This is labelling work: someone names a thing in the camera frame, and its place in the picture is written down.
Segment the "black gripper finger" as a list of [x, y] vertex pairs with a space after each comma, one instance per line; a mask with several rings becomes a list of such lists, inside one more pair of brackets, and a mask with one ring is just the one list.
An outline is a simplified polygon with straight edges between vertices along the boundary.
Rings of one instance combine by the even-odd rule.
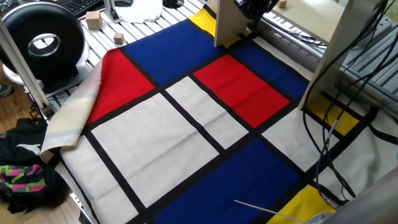
[[257, 0], [234, 0], [234, 4], [247, 19], [252, 20], [255, 18]]
[[279, 0], [259, 0], [256, 9], [256, 19], [260, 19], [265, 13], [270, 12]]

